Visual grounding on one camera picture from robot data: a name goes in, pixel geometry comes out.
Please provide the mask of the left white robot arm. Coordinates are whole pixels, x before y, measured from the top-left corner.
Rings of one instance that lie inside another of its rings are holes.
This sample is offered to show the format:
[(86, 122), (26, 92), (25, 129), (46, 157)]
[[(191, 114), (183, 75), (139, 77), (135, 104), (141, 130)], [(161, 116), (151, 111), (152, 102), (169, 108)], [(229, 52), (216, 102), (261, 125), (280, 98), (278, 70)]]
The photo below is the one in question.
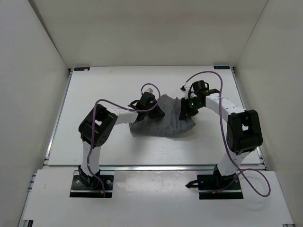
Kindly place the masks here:
[(79, 133), (83, 143), (83, 162), (79, 166), (82, 182), (88, 188), (94, 188), (99, 183), (99, 157), (101, 146), (107, 141), (115, 125), (134, 124), (143, 121), (146, 117), (160, 119), (165, 113), (158, 106), (151, 88), (141, 92), (139, 100), (135, 100), (126, 107), (116, 105), (108, 109), (100, 104), (105, 99), (98, 100), (79, 126)]

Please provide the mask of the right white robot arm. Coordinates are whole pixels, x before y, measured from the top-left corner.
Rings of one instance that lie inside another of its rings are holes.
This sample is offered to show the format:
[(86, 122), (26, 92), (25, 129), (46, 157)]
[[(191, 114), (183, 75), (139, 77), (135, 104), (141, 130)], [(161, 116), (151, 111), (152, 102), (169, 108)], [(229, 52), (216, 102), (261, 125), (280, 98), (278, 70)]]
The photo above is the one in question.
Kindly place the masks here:
[(218, 174), (212, 177), (213, 186), (224, 189), (229, 184), (229, 176), (237, 172), (244, 158), (263, 143), (258, 113), (233, 104), (220, 95), (219, 90), (210, 89), (203, 80), (189, 87), (182, 86), (180, 90), (184, 92), (180, 120), (195, 116), (200, 108), (206, 107), (227, 123), (226, 132), (223, 133), (227, 152), (216, 165)]

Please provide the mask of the grey pleated skirt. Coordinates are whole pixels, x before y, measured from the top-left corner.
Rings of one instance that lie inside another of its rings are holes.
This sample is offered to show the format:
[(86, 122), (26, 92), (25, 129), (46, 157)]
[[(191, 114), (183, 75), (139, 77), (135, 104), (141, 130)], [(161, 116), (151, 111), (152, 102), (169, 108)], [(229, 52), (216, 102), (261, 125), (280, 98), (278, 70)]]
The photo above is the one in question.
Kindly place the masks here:
[(161, 95), (158, 106), (165, 114), (163, 117), (151, 119), (146, 116), (142, 121), (130, 123), (130, 132), (143, 136), (176, 137), (196, 126), (191, 117), (179, 119), (181, 112), (179, 98), (172, 98), (167, 94)]

